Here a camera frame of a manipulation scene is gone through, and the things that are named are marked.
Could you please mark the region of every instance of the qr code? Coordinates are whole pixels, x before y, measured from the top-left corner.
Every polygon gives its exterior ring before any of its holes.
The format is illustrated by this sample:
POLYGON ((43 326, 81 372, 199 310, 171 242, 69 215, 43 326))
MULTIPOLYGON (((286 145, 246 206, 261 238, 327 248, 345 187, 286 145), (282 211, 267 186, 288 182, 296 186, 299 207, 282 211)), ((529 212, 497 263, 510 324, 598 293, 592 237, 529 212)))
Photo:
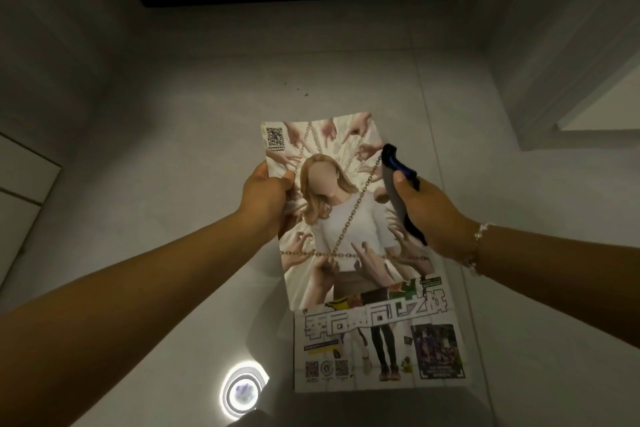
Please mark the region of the qr code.
POLYGON ((306 378, 318 378, 320 376, 320 368, 317 361, 307 361, 305 365, 306 378))
POLYGON ((267 127, 267 147, 269 150, 284 150, 284 135, 278 127, 267 127))
POLYGON ((348 376, 349 375, 349 360, 336 360, 335 361, 335 375, 336 376, 348 376))

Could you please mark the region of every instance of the round light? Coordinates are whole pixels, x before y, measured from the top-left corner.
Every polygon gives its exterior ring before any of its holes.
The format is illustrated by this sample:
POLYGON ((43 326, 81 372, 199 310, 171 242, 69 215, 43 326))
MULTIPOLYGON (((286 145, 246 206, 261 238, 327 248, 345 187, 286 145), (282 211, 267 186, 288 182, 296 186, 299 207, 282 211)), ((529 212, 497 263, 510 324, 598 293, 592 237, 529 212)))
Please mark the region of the round light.
POLYGON ((250 412, 268 381, 269 377, 259 363, 245 362, 231 368, 220 391, 223 411, 233 420, 250 412))

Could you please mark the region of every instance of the beaded bracelet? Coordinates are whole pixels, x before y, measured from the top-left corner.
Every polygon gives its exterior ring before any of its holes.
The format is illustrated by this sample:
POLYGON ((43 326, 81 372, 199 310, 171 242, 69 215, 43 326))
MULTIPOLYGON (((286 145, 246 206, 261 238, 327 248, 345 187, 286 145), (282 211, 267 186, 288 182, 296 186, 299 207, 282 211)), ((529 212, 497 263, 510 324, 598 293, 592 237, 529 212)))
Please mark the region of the beaded bracelet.
POLYGON ((477 270, 478 245, 480 243, 480 239, 482 238, 482 234, 486 231, 486 229, 488 229, 491 226, 494 226, 494 224, 484 223, 484 225, 480 225, 480 227, 476 231, 476 234, 474 234, 474 238, 476 239, 476 242, 474 243, 474 250, 473 252, 471 252, 471 256, 467 259, 467 267, 469 267, 469 269, 471 270, 472 275, 476 275, 476 276, 480 275, 477 270))

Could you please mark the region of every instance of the floor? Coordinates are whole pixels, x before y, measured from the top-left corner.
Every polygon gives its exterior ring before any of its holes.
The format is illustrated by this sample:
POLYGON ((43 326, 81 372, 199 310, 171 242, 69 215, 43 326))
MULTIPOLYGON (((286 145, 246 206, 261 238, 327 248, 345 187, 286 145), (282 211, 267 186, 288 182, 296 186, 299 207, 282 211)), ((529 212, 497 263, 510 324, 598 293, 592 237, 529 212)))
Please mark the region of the floor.
MULTIPOLYGON (((640 245, 629 205, 640 202, 637 151, 520 152, 466 34, 457 0, 155 12, 45 204, 0 312, 232 212, 269 119, 370 110, 402 159, 473 218, 640 245)), ((294 395, 273 241, 76 425, 225 425, 219 388, 247 359, 270 381, 245 426, 326 425, 327 412, 336 426, 638 424, 638 350, 453 263, 449 280, 469 389, 294 395)))

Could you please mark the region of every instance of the white t-shirt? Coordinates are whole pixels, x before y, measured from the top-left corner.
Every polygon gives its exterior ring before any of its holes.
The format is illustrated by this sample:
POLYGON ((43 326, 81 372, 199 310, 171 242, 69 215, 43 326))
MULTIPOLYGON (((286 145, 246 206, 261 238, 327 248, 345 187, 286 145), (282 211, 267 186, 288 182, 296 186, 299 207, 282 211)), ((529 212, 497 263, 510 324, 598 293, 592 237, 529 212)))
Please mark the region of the white t-shirt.
MULTIPOLYGON (((331 253, 333 251, 333 247, 340 238, 344 225, 347 223, 356 201, 358 201, 358 196, 359 193, 356 192, 344 203, 332 206, 329 218, 317 220, 311 225, 318 252, 331 253)), ((355 253, 351 246, 352 242, 360 248, 363 242, 367 242, 374 252, 384 255, 385 248, 399 246, 388 226, 385 206, 376 203, 372 192, 365 192, 336 253, 355 253)), ((339 258, 336 260, 340 266, 340 272, 355 271, 354 264, 357 259, 339 258)))

